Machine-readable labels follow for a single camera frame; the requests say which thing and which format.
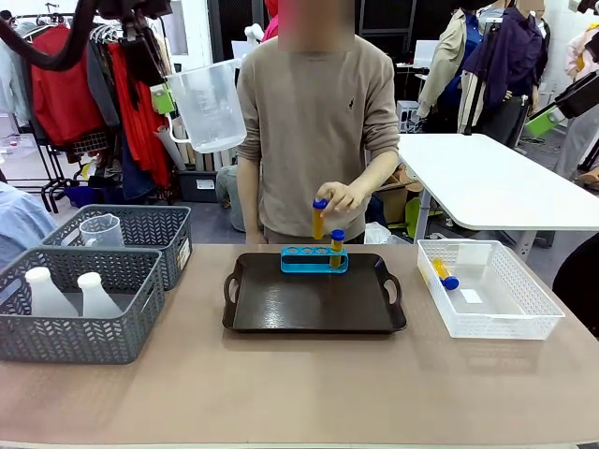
black tray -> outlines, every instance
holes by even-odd
[[[277,253],[243,254],[226,278],[225,299],[223,326],[239,332],[390,334],[406,327],[400,283],[376,254],[350,254],[342,275],[285,274]]]

white tabletop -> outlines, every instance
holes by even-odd
[[[599,230],[599,198],[482,135],[402,135],[400,156],[473,230]]]

blue test tube rack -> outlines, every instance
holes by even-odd
[[[338,268],[330,267],[332,256],[341,257],[341,265]],[[289,257],[310,257],[310,263],[289,263],[285,261]],[[322,263],[315,263],[318,258]],[[281,250],[281,271],[288,274],[344,274],[349,268],[349,256],[343,248],[340,253],[335,253],[326,246],[288,246]]]

gray plastic basket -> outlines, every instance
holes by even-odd
[[[79,225],[88,218],[111,213],[121,219],[126,247],[160,250],[165,290],[179,281],[193,251],[191,210],[174,206],[86,206],[42,241],[47,246],[83,246]]]
[[[37,363],[126,364],[133,362],[165,302],[158,251],[39,247],[0,273],[0,360]],[[114,319],[31,316],[25,273],[50,270],[54,284],[79,313],[77,278],[95,271],[124,310]]]

yellow liquid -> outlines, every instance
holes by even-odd
[[[343,242],[333,240],[330,244],[330,249],[335,253],[340,253],[343,251]],[[340,255],[332,255],[329,260],[329,266],[333,269],[339,268],[341,266],[341,256]]]
[[[446,264],[443,263],[443,260],[435,259],[432,261],[432,265],[434,266],[434,269],[436,269],[437,274],[441,279],[447,279],[449,276],[451,276],[451,273],[447,269]]]
[[[322,210],[312,209],[312,232],[315,240],[325,237],[325,219],[321,216]]]

